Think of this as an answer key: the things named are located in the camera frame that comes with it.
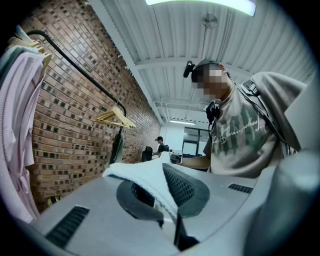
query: gray plastic surface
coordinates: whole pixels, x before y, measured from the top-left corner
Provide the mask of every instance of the gray plastic surface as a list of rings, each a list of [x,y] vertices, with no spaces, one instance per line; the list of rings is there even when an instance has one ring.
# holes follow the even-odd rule
[[[169,165],[201,180],[210,191],[209,201],[199,215],[183,219],[188,236],[201,243],[181,253],[241,255],[252,217],[268,193],[273,168],[264,170],[257,182]],[[157,222],[135,219],[122,209],[116,199],[121,182],[114,177],[95,179],[55,203],[33,226],[46,235],[73,206],[79,205],[90,212],[67,244],[69,252],[83,256],[178,254]],[[247,194],[228,188],[232,183],[255,187]]]

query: clothing rack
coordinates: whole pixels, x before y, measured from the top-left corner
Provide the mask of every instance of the clothing rack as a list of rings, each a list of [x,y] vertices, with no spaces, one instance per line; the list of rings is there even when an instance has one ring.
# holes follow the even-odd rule
[[[84,75],[91,83],[93,83],[97,88],[99,88],[101,91],[104,92],[105,95],[107,95],[110,99],[112,99],[117,105],[123,108],[123,115],[127,117],[127,110],[125,106],[119,102],[112,94],[110,94],[106,89],[104,89],[99,83],[97,83],[90,75],[88,75],[87,72],[85,72],[77,63],[75,63],[56,43],[53,41],[53,39],[50,37],[50,35],[47,32],[44,32],[42,30],[32,30],[26,33],[28,36],[30,35],[40,35],[43,36],[47,42],[53,46],[57,50],[58,53],[60,53],[72,66],[74,66],[82,75]],[[110,155],[109,163],[113,164],[118,156],[119,148],[121,147],[120,141],[121,139],[121,133],[122,133],[123,127],[120,127],[119,133],[115,136],[113,143],[112,143],[112,151]]]
[[[97,83],[87,72],[85,72],[77,63],[75,63],[56,43],[52,40],[50,35],[47,32],[42,30],[32,30],[26,33],[30,35],[40,35],[43,36],[54,49],[57,50],[72,66],[74,66],[82,75],[84,75],[91,83],[93,83],[97,88],[104,92],[109,98],[111,98],[117,105],[123,108],[124,116],[127,117],[127,110],[125,106],[119,102],[112,94],[110,94],[106,89],[104,89],[99,83]]]

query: person in background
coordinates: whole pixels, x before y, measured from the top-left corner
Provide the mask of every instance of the person in background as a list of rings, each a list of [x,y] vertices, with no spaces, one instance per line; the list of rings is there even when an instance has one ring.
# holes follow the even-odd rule
[[[191,74],[192,85],[202,89],[211,101],[220,99],[219,117],[211,129],[203,152],[205,156],[186,158],[182,166],[206,169],[219,175],[256,178],[268,166],[283,157],[281,143],[266,121],[254,108],[227,69],[213,60],[202,60]],[[300,145],[285,111],[306,84],[274,72],[259,72],[243,85],[255,85],[257,96],[249,96],[264,114],[272,114],[273,123],[285,142],[294,150]]]
[[[159,144],[158,151],[154,153],[155,156],[160,157],[162,152],[169,152],[169,147],[164,144],[164,138],[159,136],[155,140],[158,141]]]

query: ceiling beam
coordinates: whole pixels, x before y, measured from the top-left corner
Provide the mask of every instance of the ceiling beam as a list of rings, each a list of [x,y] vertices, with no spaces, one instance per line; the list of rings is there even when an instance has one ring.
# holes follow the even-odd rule
[[[167,58],[155,58],[137,61],[135,64],[136,69],[153,69],[159,67],[184,67],[187,64],[187,61],[192,61],[195,64],[198,64],[200,58],[188,58],[188,57],[167,57]],[[243,70],[239,67],[232,66],[230,64],[222,62],[225,68],[230,72],[231,76],[237,76],[244,79],[249,79],[253,73]]]
[[[122,58],[125,60],[128,68],[132,72],[132,75],[134,76],[135,80],[139,84],[144,96],[146,97],[148,103],[150,104],[152,110],[154,111],[156,117],[158,118],[160,124],[164,124],[163,120],[160,117],[159,111],[153,102],[151,95],[147,89],[147,86],[143,80],[143,78],[140,75],[139,69],[136,68],[136,65],[134,63],[134,60],[132,59],[131,54],[129,53],[125,42],[123,41],[118,29],[116,28],[113,20],[111,19],[108,10],[104,6],[104,4],[101,2],[101,0],[88,0],[90,5],[92,6],[93,10],[95,11],[96,15],[102,22],[105,30],[110,35],[112,41],[114,42],[115,46],[119,50],[119,52],[122,55]]]

